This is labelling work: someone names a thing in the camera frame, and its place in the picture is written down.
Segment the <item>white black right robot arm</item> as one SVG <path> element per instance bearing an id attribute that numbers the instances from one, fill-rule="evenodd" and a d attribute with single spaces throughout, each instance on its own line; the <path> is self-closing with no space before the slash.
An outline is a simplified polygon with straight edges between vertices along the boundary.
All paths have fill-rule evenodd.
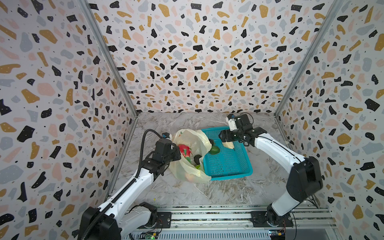
<path id="1" fill-rule="evenodd" d="M 279 226 L 286 216 L 304 200 L 323 188 L 319 161 L 304 157 L 275 140 L 261 127 L 253 127 L 248 116 L 229 114 L 228 130 L 222 130 L 223 143 L 239 142 L 258 148 L 272 157 L 289 173 L 285 192 L 268 205 L 263 221 L 272 227 Z"/>

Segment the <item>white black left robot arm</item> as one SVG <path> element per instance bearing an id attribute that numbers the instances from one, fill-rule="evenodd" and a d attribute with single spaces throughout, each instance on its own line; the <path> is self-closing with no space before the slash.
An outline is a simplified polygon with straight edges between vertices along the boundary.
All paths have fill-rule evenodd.
<path id="1" fill-rule="evenodd" d="M 143 161 L 136 174 L 99 207 L 89 207 L 82 215 L 80 240 L 121 240 L 138 228 L 162 227 L 157 207 L 134 201 L 171 162 L 181 159 L 178 146 L 169 139 L 156 142 L 155 150 Z"/>

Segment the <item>cream plastic bag orange print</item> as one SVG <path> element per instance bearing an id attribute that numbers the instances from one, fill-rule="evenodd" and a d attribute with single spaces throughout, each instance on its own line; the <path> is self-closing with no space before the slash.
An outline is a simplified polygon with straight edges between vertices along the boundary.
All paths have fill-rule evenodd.
<path id="1" fill-rule="evenodd" d="M 208 183 L 212 177 L 205 173 L 203 158 L 213 145 L 207 135 L 201 130 L 182 129 L 172 136 L 172 142 L 181 153 L 181 159 L 170 164 L 173 175 L 185 182 Z"/>

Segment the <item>dark avocado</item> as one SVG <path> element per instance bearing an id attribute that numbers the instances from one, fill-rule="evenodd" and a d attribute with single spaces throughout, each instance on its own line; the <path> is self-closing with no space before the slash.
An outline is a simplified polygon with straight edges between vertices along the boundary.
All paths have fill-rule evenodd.
<path id="1" fill-rule="evenodd" d="M 194 156 L 194 162 L 195 162 L 196 165 L 200 165 L 201 164 L 201 158 L 202 158 L 201 155 L 195 155 Z"/>

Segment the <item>red dragon fruit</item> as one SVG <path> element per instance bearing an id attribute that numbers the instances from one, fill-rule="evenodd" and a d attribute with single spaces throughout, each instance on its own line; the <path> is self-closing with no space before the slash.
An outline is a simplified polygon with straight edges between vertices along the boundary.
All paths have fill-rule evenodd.
<path id="1" fill-rule="evenodd" d="M 181 152 L 181 155 L 186 159 L 188 160 L 189 162 L 191 161 L 191 157 L 193 156 L 192 154 L 192 151 L 191 151 L 191 148 L 186 146 L 186 145 L 178 145 L 178 148 Z"/>

